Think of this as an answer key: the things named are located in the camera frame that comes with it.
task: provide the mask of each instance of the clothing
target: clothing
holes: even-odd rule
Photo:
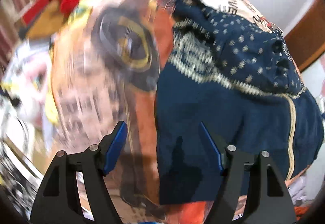
[[[176,0],[173,16],[180,22],[156,100],[160,203],[215,199],[222,177],[199,140],[202,121],[244,152],[268,151],[285,180],[311,164],[321,115],[283,37],[199,0]],[[242,194],[247,187],[245,173]]]

